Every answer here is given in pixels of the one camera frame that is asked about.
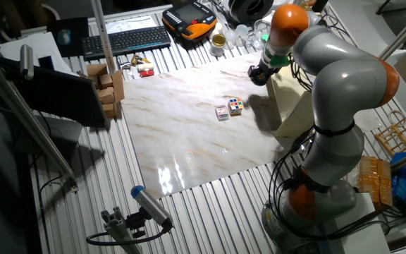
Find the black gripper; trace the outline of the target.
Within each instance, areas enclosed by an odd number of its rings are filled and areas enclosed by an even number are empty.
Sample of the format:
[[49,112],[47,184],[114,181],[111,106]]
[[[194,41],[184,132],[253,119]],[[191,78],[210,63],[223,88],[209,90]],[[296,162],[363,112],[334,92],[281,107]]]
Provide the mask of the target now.
[[263,61],[260,61],[258,66],[250,66],[247,71],[247,74],[250,78],[254,78],[257,77],[260,72],[262,75],[270,76],[268,79],[270,83],[272,82],[277,83],[278,82],[277,73],[280,71],[280,69],[281,69],[280,67],[269,67]]

